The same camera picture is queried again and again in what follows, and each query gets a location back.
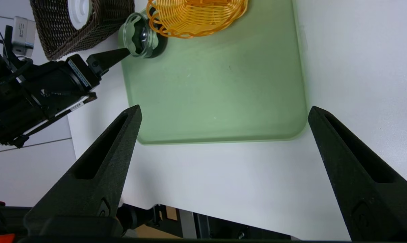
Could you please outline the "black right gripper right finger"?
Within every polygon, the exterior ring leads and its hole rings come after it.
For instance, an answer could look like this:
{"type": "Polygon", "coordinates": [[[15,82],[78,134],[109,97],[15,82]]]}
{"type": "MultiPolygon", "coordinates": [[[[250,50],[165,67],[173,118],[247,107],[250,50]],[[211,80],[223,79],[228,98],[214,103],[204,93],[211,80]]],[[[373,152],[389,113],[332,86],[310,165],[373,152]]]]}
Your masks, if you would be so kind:
{"type": "Polygon", "coordinates": [[[351,240],[407,242],[407,180],[330,112],[307,120],[351,240]]]}

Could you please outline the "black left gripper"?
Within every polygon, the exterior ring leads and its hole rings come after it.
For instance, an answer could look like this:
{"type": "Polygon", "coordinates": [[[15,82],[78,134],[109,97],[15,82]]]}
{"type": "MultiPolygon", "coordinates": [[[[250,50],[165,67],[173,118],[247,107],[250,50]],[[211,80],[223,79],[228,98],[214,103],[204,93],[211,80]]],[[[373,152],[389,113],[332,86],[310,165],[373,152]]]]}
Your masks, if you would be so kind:
{"type": "Polygon", "coordinates": [[[75,54],[43,65],[25,58],[15,71],[0,60],[0,144],[21,148],[83,97],[95,100],[92,90],[102,76],[129,55],[127,48],[119,48],[91,54],[86,62],[75,54]]]}

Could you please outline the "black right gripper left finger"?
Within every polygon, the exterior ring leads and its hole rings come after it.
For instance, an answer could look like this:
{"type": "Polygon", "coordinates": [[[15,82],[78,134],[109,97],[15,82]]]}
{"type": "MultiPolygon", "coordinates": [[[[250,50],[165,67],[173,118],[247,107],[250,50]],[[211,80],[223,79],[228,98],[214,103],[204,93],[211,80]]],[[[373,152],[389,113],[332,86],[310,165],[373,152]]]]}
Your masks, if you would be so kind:
{"type": "Polygon", "coordinates": [[[116,213],[142,121],[125,109],[26,214],[30,237],[120,237],[116,213]]]}

